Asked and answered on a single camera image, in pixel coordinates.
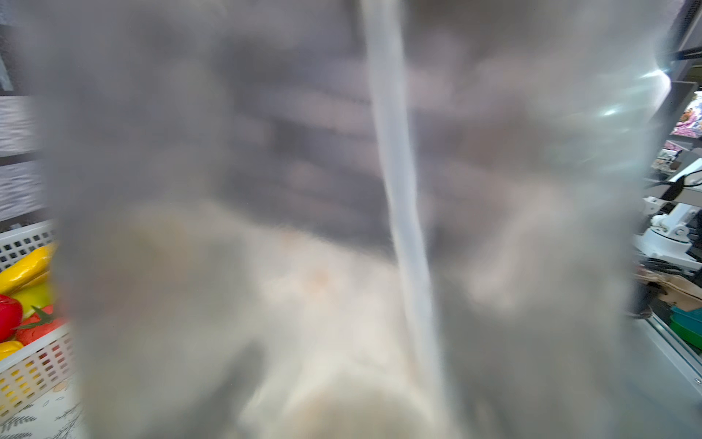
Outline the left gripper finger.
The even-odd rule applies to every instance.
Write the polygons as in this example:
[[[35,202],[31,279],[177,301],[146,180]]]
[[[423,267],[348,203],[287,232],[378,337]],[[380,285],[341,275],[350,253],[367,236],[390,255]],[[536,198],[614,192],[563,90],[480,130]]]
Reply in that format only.
[[[215,390],[171,419],[151,428],[149,438],[246,438],[239,416],[263,381],[263,348],[248,345]]]

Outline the grey translucent spray bottle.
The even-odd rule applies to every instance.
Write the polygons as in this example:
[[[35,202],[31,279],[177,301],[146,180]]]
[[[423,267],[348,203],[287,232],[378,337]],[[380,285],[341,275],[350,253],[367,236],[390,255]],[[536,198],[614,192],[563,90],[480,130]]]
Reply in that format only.
[[[631,438],[664,1],[18,1],[86,433]]]

